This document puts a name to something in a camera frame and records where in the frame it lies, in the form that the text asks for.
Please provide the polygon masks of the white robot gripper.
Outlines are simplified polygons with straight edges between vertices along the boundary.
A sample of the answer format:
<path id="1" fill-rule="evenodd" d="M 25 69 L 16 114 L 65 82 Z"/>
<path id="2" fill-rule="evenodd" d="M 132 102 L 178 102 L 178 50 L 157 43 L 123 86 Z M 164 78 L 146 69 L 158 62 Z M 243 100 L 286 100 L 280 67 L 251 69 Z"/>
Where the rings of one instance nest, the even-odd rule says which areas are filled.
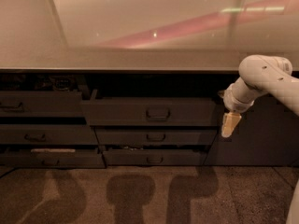
<path id="1" fill-rule="evenodd" d="M 224 106 L 230 111 L 223 115 L 221 136 L 228 138 L 232 135 L 235 127 L 242 119 L 239 113 L 244 113 L 250 109 L 254 102 L 242 103 L 233 96 L 232 86 L 229 86 L 226 90 L 218 91 L 218 95 L 223 99 Z"/>

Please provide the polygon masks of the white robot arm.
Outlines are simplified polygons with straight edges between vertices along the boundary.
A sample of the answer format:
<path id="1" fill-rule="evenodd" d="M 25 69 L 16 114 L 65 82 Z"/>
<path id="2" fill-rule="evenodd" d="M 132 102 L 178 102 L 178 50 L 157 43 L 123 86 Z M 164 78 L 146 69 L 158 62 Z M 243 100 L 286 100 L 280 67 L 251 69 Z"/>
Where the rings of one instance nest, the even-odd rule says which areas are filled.
<path id="1" fill-rule="evenodd" d="M 299 80 L 285 58 L 251 55 L 225 91 L 226 123 L 213 148 L 233 165 L 231 194 L 239 224 L 299 224 Z"/>

